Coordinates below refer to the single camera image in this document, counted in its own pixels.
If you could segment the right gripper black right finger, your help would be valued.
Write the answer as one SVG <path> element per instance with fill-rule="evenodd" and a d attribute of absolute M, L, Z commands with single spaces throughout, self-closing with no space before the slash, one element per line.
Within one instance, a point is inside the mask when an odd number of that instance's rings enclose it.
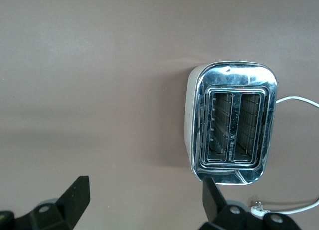
<path fill-rule="evenodd" d="M 263 230 L 263 221 L 239 201 L 227 201 L 215 182 L 203 180 L 202 203 L 208 218 L 201 230 Z"/>

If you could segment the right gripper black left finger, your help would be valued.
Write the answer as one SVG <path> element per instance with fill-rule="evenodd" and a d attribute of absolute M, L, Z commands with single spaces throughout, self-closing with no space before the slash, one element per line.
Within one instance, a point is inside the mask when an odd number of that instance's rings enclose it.
<path fill-rule="evenodd" d="M 88 176 L 78 177 L 54 202 L 38 205 L 15 219 L 16 230 L 72 230 L 90 203 Z"/>

